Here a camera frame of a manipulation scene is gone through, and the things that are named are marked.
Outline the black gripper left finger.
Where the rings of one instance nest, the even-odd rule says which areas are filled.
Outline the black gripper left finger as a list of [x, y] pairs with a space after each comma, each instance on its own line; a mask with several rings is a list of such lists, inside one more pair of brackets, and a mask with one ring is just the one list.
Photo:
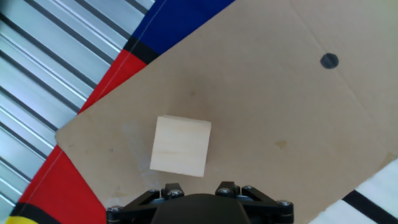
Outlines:
[[161, 203], [184, 196], [180, 184], [166, 184], [162, 189], [150, 189], [125, 206], [107, 208], [107, 224], [133, 223], [151, 219]]

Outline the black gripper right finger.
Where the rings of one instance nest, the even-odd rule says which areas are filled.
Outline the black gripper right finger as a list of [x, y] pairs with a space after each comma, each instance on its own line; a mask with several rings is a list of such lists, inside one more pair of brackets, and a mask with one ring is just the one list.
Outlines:
[[251, 185], [240, 187], [234, 182], [221, 182], [215, 195], [237, 202], [251, 223], [294, 223], [292, 202], [274, 200]]

